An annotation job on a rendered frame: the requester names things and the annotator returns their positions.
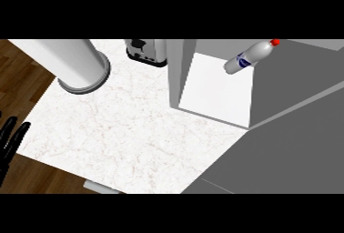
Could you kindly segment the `small pale grey block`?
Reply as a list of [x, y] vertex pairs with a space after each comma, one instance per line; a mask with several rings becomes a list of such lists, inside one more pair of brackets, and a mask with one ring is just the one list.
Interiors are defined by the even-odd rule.
[[85, 180], [83, 183], [83, 187], [93, 190], [94, 192], [100, 194], [118, 194], [119, 191], [100, 185], [97, 182], [93, 182], [90, 180]]

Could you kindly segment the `silver and black appliance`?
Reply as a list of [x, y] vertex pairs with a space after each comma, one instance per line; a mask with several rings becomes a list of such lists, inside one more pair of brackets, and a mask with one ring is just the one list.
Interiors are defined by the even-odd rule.
[[150, 66], [167, 65], [167, 43], [164, 39], [127, 39], [127, 56]]

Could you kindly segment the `clear water bottle red cap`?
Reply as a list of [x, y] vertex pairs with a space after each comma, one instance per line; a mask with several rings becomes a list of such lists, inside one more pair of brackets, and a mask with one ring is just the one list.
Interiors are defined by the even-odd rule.
[[238, 73], [243, 68], [260, 62], [270, 54], [279, 40], [260, 41], [240, 54], [238, 54], [224, 64], [223, 68], [229, 75]]

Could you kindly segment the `grey cabinet white inside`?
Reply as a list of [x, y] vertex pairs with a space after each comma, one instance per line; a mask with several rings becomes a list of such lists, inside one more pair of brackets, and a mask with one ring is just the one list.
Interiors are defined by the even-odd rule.
[[235, 70], [230, 60], [266, 39], [167, 41], [171, 107], [246, 130], [344, 88], [344, 39], [283, 39]]

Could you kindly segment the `large white cylinder grey rim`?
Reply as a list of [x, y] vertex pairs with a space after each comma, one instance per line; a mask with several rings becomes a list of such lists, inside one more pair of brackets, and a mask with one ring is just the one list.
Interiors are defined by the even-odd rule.
[[10, 39], [9, 42], [54, 74], [71, 94], [88, 94], [105, 84], [111, 62], [88, 39]]

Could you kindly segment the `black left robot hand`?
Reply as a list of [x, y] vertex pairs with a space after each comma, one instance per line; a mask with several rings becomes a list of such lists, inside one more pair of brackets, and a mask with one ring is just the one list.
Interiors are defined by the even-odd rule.
[[18, 118], [10, 116], [0, 128], [0, 187], [7, 175], [12, 158], [15, 157], [25, 133], [31, 126], [29, 122], [23, 122], [19, 128], [15, 128], [16, 122]]

